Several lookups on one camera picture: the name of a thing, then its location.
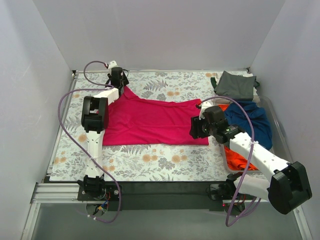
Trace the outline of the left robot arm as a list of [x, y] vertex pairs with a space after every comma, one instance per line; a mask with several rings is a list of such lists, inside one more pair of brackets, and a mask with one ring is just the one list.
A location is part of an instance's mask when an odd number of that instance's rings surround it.
[[83, 100], [81, 125], [85, 130], [87, 152], [93, 159], [86, 164], [83, 180], [79, 185], [86, 194], [95, 200], [106, 196], [104, 171], [102, 168], [102, 147], [105, 130], [109, 124], [109, 105], [118, 100], [124, 93], [124, 87], [129, 83], [124, 69], [119, 66], [109, 66], [107, 87], [94, 96], [86, 96]]

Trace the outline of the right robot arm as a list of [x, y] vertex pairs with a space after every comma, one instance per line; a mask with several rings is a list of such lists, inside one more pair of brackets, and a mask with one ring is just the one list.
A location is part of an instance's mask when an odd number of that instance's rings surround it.
[[230, 150], [245, 157], [264, 175], [259, 179], [239, 171], [229, 174], [224, 183], [213, 190], [216, 197], [237, 199], [250, 195], [267, 200], [281, 214], [288, 214], [312, 197], [307, 171], [296, 161], [290, 163], [265, 149], [243, 129], [230, 125], [223, 110], [205, 102], [198, 106], [199, 116], [191, 118], [190, 135], [194, 139], [212, 136]]

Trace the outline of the pink t-shirt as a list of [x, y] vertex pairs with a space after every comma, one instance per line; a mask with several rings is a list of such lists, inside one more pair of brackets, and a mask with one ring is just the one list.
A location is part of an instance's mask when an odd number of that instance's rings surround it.
[[103, 146], [121, 145], [200, 145], [207, 146], [207, 137], [190, 135], [191, 118], [200, 110], [200, 99], [167, 102], [138, 97], [128, 87], [123, 95], [109, 105], [109, 123]]

